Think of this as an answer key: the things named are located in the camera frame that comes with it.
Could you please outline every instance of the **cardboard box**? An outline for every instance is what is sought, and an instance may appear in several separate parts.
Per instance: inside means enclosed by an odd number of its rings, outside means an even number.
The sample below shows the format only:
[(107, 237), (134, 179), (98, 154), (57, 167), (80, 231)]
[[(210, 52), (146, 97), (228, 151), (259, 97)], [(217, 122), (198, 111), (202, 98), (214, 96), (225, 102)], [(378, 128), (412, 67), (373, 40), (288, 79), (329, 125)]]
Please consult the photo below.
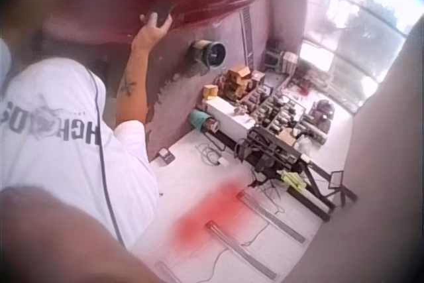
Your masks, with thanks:
[(206, 100), (213, 99), (214, 97), (217, 97), (217, 96), (218, 96), (218, 86), (217, 85), (209, 84), (209, 85), (205, 85), (203, 87), (203, 97)]

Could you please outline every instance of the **red paint stain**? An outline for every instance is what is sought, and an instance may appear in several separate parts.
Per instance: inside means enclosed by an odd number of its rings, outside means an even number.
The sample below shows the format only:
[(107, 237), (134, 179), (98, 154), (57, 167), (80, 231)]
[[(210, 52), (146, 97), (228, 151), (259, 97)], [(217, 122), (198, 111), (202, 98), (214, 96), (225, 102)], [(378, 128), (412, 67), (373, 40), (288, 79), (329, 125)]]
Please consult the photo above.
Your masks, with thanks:
[(205, 196), (176, 224), (174, 246), (180, 251), (199, 248), (210, 236), (205, 224), (214, 220), (224, 229), (236, 231), (246, 221), (248, 210), (237, 199), (242, 185), (227, 182)]

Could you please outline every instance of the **ventilation grille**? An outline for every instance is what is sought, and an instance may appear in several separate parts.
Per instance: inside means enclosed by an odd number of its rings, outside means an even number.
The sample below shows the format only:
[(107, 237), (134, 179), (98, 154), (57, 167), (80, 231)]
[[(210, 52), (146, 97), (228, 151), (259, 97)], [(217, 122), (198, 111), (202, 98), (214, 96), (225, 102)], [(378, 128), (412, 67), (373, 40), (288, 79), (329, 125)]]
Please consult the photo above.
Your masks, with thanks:
[(243, 46), (244, 46), (244, 59), (246, 65), (253, 71), (254, 58), (253, 58), (253, 39), (252, 39), (252, 21), (250, 19), (250, 7), (245, 7), (240, 13), (242, 33), (243, 33)]

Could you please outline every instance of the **glass wall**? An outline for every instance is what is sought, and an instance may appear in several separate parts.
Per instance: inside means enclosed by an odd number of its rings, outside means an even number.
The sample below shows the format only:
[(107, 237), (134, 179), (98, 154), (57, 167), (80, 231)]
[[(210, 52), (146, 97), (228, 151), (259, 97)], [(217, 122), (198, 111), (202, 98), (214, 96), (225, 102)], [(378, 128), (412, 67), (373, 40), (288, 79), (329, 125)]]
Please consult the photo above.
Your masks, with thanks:
[(331, 73), (327, 93), (356, 113), (423, 13), (424, 0), (308, 0), (300, 56)]

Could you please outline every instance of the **white t-shirt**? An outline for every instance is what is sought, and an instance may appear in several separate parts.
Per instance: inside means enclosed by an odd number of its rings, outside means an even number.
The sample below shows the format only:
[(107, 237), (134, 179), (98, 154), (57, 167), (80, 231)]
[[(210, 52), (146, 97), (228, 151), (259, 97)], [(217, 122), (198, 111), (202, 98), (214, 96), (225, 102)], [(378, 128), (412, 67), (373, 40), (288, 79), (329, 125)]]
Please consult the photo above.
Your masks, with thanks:
[[(94, 77), (102, 114), (105, 86)], [(29, 66), (9, 84), (0, 118), (1, 189), (44, 188), (96, 218), (116, 237), (95, 138), (95, 84), (87, 69), (65, 58)], [(111, 205), (129, 249), (153, 220), (158, 200), (144, 127), (129, 121), (112, 131), (102, 121), (101, 139)]]

